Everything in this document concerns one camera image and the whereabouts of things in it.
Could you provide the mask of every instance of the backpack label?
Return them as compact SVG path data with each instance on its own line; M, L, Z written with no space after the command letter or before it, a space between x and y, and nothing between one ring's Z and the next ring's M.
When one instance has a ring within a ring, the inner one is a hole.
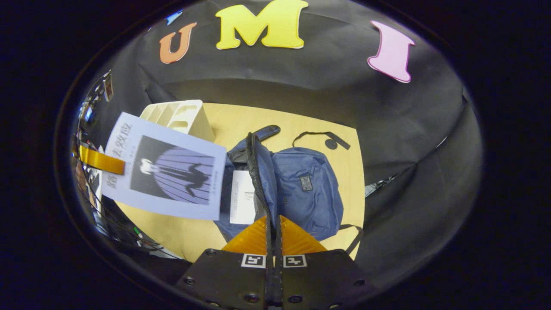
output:
M253 224L255 221L255 187L249 171L235 170L231 182L231 224Z
M310 176L307 175L305 177L300 178L300 184L302 185L302 191L309 191L314 189L312 187L312 181L310 180Z

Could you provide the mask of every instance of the blue backpack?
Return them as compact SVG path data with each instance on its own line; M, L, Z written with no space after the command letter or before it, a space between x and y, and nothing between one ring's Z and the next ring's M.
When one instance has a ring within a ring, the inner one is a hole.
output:
M335 235L342 225L343 204L337 178L322 153L292 147L270 152L260 142L280 132L272 125L249 133L228 152L222 183L220 218L214 221L228 242L248 225L230 223L233 172L248 170L255 187L255 220L266 215L276 225L283 215L317 240Z

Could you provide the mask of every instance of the letter m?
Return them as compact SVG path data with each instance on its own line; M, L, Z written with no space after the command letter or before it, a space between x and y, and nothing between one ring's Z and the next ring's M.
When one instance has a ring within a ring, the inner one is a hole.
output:
M225 8L216 13L220 18L219 50L233 49L241 44L235 38L235 31L245 43L252 46L268 27L268 34L261 40L265 46L300 49L304 41L299 38L300 11L308 3L302 0L274 0L255 16L245 6L238 5Z

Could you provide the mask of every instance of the desk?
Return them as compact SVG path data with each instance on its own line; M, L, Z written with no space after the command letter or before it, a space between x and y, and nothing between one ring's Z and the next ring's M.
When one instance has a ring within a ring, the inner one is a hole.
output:
M268 150L278 152L291 147L293 139L304 131L332 131L350 144L331 150L325 146L327 136L306 135L295 142L327 156L339 182L344 205L342 224L362 226L364 222L364 168L356 129L311 117L249 106L204 103L203 107L215 135L214 143L231 149L239 141L267 125L278 125L281 132L262 142ZM207 248L221 249L226 241L213 221L162 215L117 203L121 210L143 232L173 253L195 262ZM346 249L358 231L347 228L321 244L328 250ZM358 247L351 253L354 259Z

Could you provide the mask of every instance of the paper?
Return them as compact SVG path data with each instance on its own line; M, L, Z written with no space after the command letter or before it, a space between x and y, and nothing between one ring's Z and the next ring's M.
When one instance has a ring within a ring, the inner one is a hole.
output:
M126 162L124 175L102 173L102 193L150 212L218 220L226 149L122 113L105 154Z
M255 221L255 188L248 171L235 170L231 182L230 223L250 225Z

